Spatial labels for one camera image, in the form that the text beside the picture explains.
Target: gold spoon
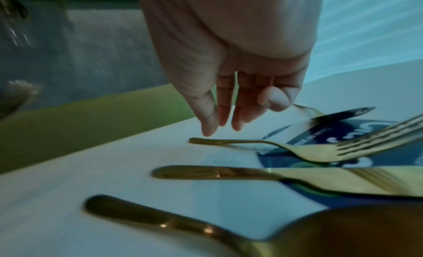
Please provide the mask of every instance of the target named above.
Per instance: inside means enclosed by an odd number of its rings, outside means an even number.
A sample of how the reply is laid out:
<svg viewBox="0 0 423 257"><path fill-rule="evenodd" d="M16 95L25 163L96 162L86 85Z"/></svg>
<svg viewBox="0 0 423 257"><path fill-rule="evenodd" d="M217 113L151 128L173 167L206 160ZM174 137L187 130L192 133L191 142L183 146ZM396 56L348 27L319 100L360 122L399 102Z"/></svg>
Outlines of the gold spoon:
<svg viewBox="0 0 423 257"><path fill-rule="evenodd" d="M294 221L262 241L107 195L90 197L85 208L98 216L215 239L246 257L423 256L422 204L326 210Z"/></svg>

